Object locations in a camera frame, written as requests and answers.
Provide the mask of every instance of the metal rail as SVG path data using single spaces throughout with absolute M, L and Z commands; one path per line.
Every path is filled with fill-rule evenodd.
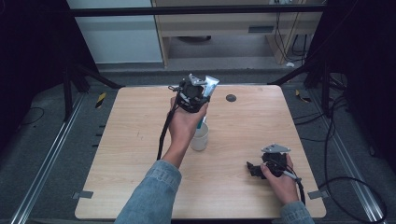
M 309 91 L 311 96 L 313 96 L 313 101 L 318 108 L 318 111 L 321 110 L 320 106 L 320 96 L 316 91 Z M 330 128 L 330 122 L 322 117 L 323 123 L 326 125 L 327 128 Z M 335 131 L 332 143 L 334 144 L 335 151 L 337 152 L 338 158 L 340 159 L 344 169 L 346 170 L 346 174 L 350 177 L 357 178 L 361 181 L 364 181 L 364 178 L 358 168 L 358 166 L 355 164 L 355 162 L 352 160 L 352 157 L 349 155 L 347 152 L 347 148 L 343 143 L 343 140 L 341 139 L 340 135 L 338 134 L 337 131 Z M 365 186 L 352 182 L 352 186 L 361 201 L 361 205 L 363 206 L 363 209 L 367 215 L 367 217 L 370 219 L 370 221 L 377 221 L 382 218 L 383 213 L 381 211 L 380 206 L 375 200 L 375 196 L 373 193 Z
M 12 217 L 10 223 L 22 224 L 25 223 L 27 218 L 29 217 L 30 212 L 33 209 L 33 206 L 35 205 L 35 201 L 37 200 L 38 195 L 40 194 L 41 190 L 44 187 L 44 184 L 46 183 L 46 180 L 50 174 L 52 166 L 55 163 L 56 158 L 58 157 L 62 149 L 62 146 L 64 145 L 64 141 L 73 126 L 78 111 L 80 110 L 84 95 L 85 95 L 84 93 L 78 94 L 78 97 L 73 106 L 75 108 L 73 110 L 73 113 L 71 114 L 69 120 L 65 121 L 64 124 L 62 125 L 61 130 L 58 132 L 58 135 L 56 136 L 49 150 L 49 153 L 47 154 L 46 159 L 44 159 L 40 167 L 40 170 L 35 176 L 35 180 L 33 181 L 26 195 L 24 196 L 23 201 L 21 202 L 20 206 L 18 207 L 18 210 L 15 212 L 14 216 Z

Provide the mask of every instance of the cabinet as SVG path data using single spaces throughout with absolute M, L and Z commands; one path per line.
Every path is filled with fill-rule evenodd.
M 154 7 L 269 5 L 270 0 L 151 0 Z M 291 0 L 291 4 L 318 4 L 322 0 Z M 321 12 L 158 15 L 155 17 L 164 64 L 170 38 L 202 35 L 265 35 L 276 61 L 283 63 L 295 35 L 315 32 Z M 280 50 L 277 43 L 284 44 Z

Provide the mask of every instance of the wooden table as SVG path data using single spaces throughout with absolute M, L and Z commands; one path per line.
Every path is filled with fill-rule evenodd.
M 228 102 L 226 96 L 236 96 Z M 76 217 L 114 219 L 146 171 L 155 162 L 170 98 L 167 87 L 120 89 L 84 186 L 90 199 L 80 198 Z M 252 177 L 246 162 L 262 162 L 261 149 L 277 143 L 291 149 L 294 170 L 305 194 L 317 190 L 303 146 L 278 86 L 218 86 L 206 123 L 204 151 L 188 149 L 173 218 L 275 218 L 280 202 L 268 181 Z M 166 135 L 163 153 L 170 144 Z M 321 199 L 306 205 L 313 217 L 324 217 Z

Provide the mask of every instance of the black circle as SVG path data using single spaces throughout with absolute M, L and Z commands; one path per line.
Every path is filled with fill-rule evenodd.
M 228 95 L 225 97 L 225 99 L 226 99 L 228 102 L 235 102 L 235 101 L 236 101 L 236 96 L 233 95 L 233 94 L 228 94 Z

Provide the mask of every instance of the black pole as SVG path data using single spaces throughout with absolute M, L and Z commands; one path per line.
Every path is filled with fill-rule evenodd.
M 72 17 L 147 16 L 183 14 L 226 14 L 226 13 L 277 13 L 277 12 L 322 12 L 329 7 L 315 5 L 242 5 L 242 6 L 197 6 L 197 7 L 123 7 L 85 8 L 55 11 L 41 11 L 50 15 Z

